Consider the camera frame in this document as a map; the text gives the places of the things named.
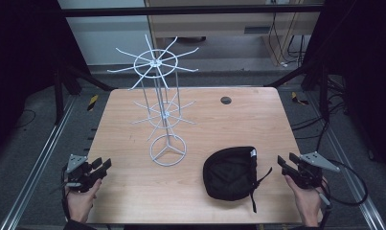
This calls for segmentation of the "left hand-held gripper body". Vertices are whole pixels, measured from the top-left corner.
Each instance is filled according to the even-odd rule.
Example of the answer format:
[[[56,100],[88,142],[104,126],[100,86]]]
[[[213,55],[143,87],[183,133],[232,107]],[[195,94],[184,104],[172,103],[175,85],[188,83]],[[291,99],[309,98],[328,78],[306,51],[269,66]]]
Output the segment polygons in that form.
[[[71,154],[66,167],[66,185],[72,190],[81,193],[88,192],[96,182],[96,180],[92,178],[92,172],[94,170],[91,164],[87,162],[87,159],[87,156]]]

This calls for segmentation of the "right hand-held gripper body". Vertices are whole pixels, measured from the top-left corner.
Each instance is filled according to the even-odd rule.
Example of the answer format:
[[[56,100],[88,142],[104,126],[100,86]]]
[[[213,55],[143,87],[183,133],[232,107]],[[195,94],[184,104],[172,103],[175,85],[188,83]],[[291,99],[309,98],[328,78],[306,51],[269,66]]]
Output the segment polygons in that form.
[[[322,186],[323,173],[322,169],[330,170],[336,173],[340,169],[332,164],[328,159],[323,157],[317,151],[300,154],[299,157],[304,161],[303,164],[296,165],[297,172],[290,175],[296,185],[302,189],[317,188]]]

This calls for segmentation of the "black zippered pouch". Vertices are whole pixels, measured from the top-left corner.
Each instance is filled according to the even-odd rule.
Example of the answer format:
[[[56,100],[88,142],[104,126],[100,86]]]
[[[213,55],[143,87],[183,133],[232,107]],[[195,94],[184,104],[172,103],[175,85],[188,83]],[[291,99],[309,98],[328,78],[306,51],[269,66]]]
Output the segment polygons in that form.
[[[208,196],[226,201],[251,198],[253,212],[257,212],[254,192],[271,174],[273,168],[261,178],[257,172],[257,150],[254,147],[221,149],[207,158],[203,165],[203,182]]]

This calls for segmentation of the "white wire display rack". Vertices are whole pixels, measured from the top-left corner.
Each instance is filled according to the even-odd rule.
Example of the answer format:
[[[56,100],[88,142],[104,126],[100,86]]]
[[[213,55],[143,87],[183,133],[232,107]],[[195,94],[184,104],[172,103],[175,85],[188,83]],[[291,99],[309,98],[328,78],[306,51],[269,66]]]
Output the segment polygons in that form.
[[[194,125],[194,122],[183,116],[183,109],[193,105],[194,101],[181,102],[178,72],[194,73],[196,69],[180,66],[179,59],[195,53],[197,48],[175,54],[170,49],[178,41],[177,36],[165,48],[154,48],[147,35],[145,40],[148,49],[139,55],[117,48],[119,53],[134,58],[133,64],[130,67],[109,70],[109,73],[133,71],[138,76],[129,91],[138,89],[142,92],[144,102],[133,103],[145,109],[147,116],[132,124],[151,125],[152,132],[147,138],[150,142],[149,156],[157,165],[170,167],[180,163],[187,155],[187,144],[175,133],[175,127],[180,123]]]

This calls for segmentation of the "person's left hand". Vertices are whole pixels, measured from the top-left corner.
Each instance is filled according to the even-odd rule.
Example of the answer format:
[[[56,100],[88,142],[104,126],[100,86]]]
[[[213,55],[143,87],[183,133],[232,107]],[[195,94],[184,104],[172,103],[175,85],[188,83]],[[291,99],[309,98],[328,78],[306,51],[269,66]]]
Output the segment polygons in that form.
[[[65,189],[65,197],[67,199],[67,207],[70,220],[74,220],[79,223],[87,222],[89,213],[93,207],[94,200],[97,197],[97,191],[101,185],[102,181],[98,179],[92,188],[85,193],[72,191],[70,188]]]

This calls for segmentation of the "person's right hand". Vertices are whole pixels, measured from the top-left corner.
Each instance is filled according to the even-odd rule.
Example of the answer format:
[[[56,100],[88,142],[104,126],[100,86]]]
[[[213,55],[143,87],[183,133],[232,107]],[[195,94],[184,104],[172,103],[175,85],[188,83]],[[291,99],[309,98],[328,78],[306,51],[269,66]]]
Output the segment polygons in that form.
[[[322,203],[321,194],[323,189],[321,187],[302,189],[296,185],[289,175],[286,175],[284,179],[294,194],[296,207],[305,230],[319,230],[318,215]]]

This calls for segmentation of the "yellow black striped tape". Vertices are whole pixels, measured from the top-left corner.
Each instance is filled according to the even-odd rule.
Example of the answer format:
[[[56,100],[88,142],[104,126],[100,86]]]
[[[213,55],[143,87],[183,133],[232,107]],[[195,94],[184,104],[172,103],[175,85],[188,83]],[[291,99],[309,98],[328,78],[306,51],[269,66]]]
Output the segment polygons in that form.
[[[308,105],[307,100],[300,100],[295,92],[291,92],[291,100],[296,104]]]
[[[93,110],[93,108],[94,108],[94,106],[95,106],[95,104],[96,104],[96,101],[97,101],[98,97],[99,97],[99,95],[93,95],[93,96],[91,97],[90,102],[89,102],[89,104],[88,104],[88,106],[87,106],[87,111]]]

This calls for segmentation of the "black metal stand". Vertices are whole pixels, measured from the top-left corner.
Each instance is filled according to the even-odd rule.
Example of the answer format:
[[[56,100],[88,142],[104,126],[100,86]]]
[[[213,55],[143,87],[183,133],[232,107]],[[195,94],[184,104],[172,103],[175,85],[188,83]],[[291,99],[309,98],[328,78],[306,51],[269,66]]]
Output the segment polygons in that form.
[[[73,66],[68,65],[58,67],[54,72],[56,125],[62,121],[64,115],[62,87],[65,87],[70,95],[78,95],[81,92],[81,86],[79,85],[77,78],[85,80],[103,91],[114,90],[114,87],[95,79],[90,74],[86,74]]]
[[[265,85],[265,87],[280,87],[300,75],[305,74],[301,88],[305,91],[313,89],[319,85],[319,111],[323,119],[329,121],[329,100],[328,100],[328,68],[324,64],[307,63],[289,72],[282,78]]]

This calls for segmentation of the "white cabinet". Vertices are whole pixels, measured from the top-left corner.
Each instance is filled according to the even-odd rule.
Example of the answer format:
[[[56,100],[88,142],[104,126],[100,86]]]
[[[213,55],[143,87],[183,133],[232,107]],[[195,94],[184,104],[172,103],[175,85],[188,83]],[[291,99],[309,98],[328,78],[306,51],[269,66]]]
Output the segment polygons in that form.
[[[145,0],[57,0],[63,10],[139,8]],[[89,66],[129,64],[148,49],[148,18],[138,16],[70,17],[69,26]]]

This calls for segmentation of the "dark curtain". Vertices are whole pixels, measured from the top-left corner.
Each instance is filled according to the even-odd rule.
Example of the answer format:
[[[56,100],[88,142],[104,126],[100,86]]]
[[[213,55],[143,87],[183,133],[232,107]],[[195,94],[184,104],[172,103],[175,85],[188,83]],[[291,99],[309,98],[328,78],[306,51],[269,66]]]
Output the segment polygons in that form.
[[[54,84],[54,72],[89,70],[57,0],[0,0],[0,149],[26,99]]]
[[[346,98],[386,165],[386,0],[324,0],[304,64],[345,79]]]

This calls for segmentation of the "light wooden desk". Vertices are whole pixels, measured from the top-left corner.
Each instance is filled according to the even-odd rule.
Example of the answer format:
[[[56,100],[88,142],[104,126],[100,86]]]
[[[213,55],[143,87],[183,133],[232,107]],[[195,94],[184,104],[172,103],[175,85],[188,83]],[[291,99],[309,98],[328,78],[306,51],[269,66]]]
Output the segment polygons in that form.
[[[325,0],[144,0],[148,7],[311,5]],[[262,12],[151,15],[150,31],[157,45],[166,38],[256,35],[266,43],[274,64],[288,61],[290,39],[311,35],[319,12]]]

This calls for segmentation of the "aluminium floor rail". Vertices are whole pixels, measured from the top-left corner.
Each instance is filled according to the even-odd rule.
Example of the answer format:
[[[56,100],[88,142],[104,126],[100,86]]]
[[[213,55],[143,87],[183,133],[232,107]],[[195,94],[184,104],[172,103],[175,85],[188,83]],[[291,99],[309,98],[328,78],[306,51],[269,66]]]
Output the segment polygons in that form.
[[[50,157],[57,145],[59,137],[64,130],[67,121],[73,111],[73,106],[77,100],[76,96],[69,96],[66,105],[63,107],[63,115],[59,122],[53,126],[47,141],[45,142],[40,154],[38,155],[31,172],[29,173],[21,191],[15,202],[8,211],[4,220],[0,224],[0,230],[15,230],[22,215],[24,214],[29,201],[31,200],[37,183],[43,174]]]
[[[340,172],[331,173],[333,181],[330,183],[331,195],[338,204],[337,209],[351,208],[342,203],[346,197],[351,202],[361,201],[366,197],[363,203],[354,206],[363,217],[362,223],[368,230],[386,230],[386,224],[372,200],[374,186],[368,182],[375,172],[368,173],[371,161],[364,144],[352,129],[345,103],[341,97],[333,97],[329,101],[329,121],[326,122],[319,111],[319,95],[316,92],[306,92],[306,95],[315,113],[321,118],[319,124],[322,130],[316,150],[332,159],[340,168]]]

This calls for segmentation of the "black horizontal frame bar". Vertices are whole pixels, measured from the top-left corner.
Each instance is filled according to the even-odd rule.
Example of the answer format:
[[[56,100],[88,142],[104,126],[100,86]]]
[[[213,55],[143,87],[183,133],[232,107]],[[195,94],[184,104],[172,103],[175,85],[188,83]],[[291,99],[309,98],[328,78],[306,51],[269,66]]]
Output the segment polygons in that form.
[[[270,12],[320,12],[323,4],[299,5],[231,5],[231,6],[181,6],[109,9],[60,10],[65,17],[138,16],[138,15],[182,15],[224,13],[270,13]]]

